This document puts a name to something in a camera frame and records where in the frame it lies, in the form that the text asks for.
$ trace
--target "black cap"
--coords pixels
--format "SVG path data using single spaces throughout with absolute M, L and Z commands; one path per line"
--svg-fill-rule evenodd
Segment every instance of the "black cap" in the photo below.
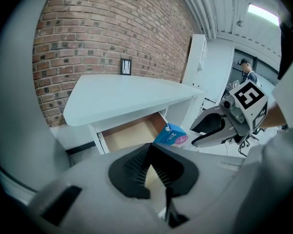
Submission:
M 249 63 L 246 59 L 242 58 L 241 60 L 239 60 L 236 64 L 238 65 L 242 65 L 243 63 Z

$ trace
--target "dark shirt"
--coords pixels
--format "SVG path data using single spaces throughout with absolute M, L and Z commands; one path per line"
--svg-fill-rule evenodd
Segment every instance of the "dark shirt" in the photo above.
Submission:
M 246 80 L 248 80 L 248 79 L 250 79 L 251 81 L 253 81 L 255 84 L 256 84 L 256 82 L 257 82 L 257 77 L 256 77 L 256 75 L 255 75 L 255 73 L 254 72 L 251 72 L 250 74 L 249 74 L 249 77 L 248 77 L 248 73 L 246 74 L 244 74 L 243 76 L 242 76 L 242 83 L 244 83 Z

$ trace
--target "black picture frame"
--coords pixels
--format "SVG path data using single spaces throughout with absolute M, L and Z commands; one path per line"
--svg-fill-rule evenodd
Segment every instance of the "black picture frame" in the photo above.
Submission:
M 124 65 L 126 64 L 126 62 L 128 62 L 129 73 L 128 72 L 124 73 Z M 131 76 L 131 65 L 132 65 L 131 60 L 121 58 L 121 75 L 122 76 Z

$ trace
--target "blue box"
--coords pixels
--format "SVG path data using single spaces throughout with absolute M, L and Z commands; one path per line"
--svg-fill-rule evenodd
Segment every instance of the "blue box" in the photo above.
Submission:
M 166 145 L 179 145 L 188 139 L 187 133 L 181 127 L 167 123 L 163 130 L 158 134 L 153 143 Z

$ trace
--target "brick wall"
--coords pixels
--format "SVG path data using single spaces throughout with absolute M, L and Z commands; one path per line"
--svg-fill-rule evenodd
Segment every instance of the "brick wall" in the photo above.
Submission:
M 50 127 L 83 74 L 132 75 L 179 82 L 194 22 L 183 0 L 48 0 L 37 25 L 33 76 Z

